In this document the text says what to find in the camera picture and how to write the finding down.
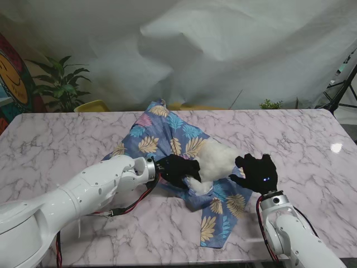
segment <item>green plant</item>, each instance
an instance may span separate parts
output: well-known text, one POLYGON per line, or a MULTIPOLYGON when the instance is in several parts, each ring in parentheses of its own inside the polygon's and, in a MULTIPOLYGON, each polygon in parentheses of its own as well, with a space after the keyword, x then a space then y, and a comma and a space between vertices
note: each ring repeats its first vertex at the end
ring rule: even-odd
POLYGON ((37 85, 33 93, 38 93, 42 96, 51 96, 56 100, 46 103, 46 106, 50 108, 58 107, 55 112, 73 112, 74 108, 84 104, 83 101, 79 100, 78 97, 90 94, 89 92, 77 90, 78 84, 77 80, 79 78, 86 79, 90 81, 87 77, 83 75, 78 75, 82 72, 89 72, 85 68, 76 69, 72 73, 65 75, 65 69, 68 66, 84 65, 84 64, 66 64, 66 61, 71 56, 64 57, 60 61, 56 61, 50 57, 46 57, 52 66, 48 66, 43 63, 38 63, 33 60, 28 60, 29 62, 36 64, 43 71, 49 75, 38 75, 32 78, 45 81, 51 85, 37 85))
POLYGON ((265 102, 259 104, 261 109, 280 109, 283 101, 271 102, 270 99, 266 99, 265 102))

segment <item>floral fabric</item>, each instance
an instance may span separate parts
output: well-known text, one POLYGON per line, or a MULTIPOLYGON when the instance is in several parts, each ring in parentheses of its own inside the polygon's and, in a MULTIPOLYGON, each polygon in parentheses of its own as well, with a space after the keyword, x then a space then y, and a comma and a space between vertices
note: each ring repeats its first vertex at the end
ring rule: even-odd
MULTIPOLYGON (((193 159, 207 138, 209 136, 201 129, 183 121, 166 108, 164 100, 159 100, 149 105, 129 134, 104 160, 118 154, 132 158, 153 156, 155 160, 175 154, 193 159)), ((238 168, 232 173, 244 177, 238 168)), ((188 207, 202 209, 200 245, 213 248, 224 246, 252 194, 229 178, 215 181, 210 192, 202 196, 197 196, 192 189, 182 190, 164 180, 158 186, 184 199, 188 207)))

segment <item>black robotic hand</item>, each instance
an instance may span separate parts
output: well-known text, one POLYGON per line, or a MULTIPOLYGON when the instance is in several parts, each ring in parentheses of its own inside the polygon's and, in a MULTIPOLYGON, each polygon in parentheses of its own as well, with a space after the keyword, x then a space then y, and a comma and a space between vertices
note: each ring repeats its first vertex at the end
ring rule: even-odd
POLYGON ((158 160, 157 163, 160 166, 161 176, 176 187, 187 188, 183 182, 186 175, 201 182, 200 164, 197 160, 186 160, 178 155, 169 155, 158 160))
POLYGON ((245 179, 234 174, 229 175, 238 185, 262 195, 277 190, 277 168, 269 155, 263 155, 262 159, 256 159, 251 154, 246 154, 244 158, 238 156, 235 164, 243 168, 245 173, 245 179))

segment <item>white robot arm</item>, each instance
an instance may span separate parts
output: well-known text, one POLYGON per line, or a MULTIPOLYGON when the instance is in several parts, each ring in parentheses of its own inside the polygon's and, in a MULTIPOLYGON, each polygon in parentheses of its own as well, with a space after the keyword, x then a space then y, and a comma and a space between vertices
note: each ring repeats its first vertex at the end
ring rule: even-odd
POLYGON ((310 224, 295 210, 286 195, 282 192, 275 194, 267 195, 260 203, 264 222, 263 236, 266 236, 273 254, 286 255, 290 259, 291 268, 346 267, 316 236, 310 224))
POLYGON ((152 159, 114 156, 86 168, 52 192, 1 204, 0 267, 36 267, 59 230, 98 211, 116 193, 133 190, 155 176, 152 159))

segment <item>white plush toy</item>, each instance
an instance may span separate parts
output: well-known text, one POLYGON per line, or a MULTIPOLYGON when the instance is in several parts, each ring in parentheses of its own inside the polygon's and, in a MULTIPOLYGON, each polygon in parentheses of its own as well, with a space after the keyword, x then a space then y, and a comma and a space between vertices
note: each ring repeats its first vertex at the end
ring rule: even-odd
POLYGON ((200 151, 194 158, 200 164, 201 182, 188 176, 189 187, 196 192, 196 195, 207 194, 213 181, 228 177, 235 167, 235 159, 239 155, 244 155, 238 149, 233 149, 209 138, 202 145, 200 151))

